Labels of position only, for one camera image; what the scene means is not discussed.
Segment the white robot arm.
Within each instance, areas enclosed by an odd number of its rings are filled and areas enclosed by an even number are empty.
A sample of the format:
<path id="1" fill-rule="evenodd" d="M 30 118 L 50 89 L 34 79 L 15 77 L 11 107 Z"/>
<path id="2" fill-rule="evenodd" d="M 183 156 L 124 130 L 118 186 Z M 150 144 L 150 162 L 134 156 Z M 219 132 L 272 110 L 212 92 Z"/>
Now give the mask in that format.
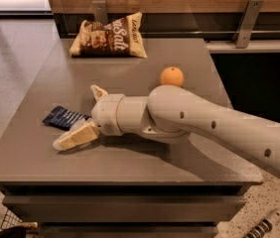
<path id="1" fill-rule="evenodd" d="M 95 105 L 60 135 L 53 147 L 67 151 L 100 135 L 135 134 L 177 143 L 199 134 L 242 153 L 280 176 L 280 123 L 223 107 L 174 85 L 160 85 L 147 96 L 109 94 L 93 85 Z"/>

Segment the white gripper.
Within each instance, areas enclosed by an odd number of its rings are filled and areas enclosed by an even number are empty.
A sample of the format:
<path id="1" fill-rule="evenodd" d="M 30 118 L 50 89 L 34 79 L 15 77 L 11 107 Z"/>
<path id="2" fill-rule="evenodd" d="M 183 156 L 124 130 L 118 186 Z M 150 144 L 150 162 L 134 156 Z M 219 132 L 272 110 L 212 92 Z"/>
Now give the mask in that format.
<path id="1" fill-rule="evenodd" d="M 108 94 L 106 90 L 95 84 L 90 87 L 90 90 L 97 101 L 91 110 L 92 119 L 76 121 L 67 132 L 54 140 L 53 147 L 56 150 L 66 151 L 87 144 L 96 140 L 99 132 L 106 136 L 122 135 L 117 122 L 117 110 L 124 95 Z"/>

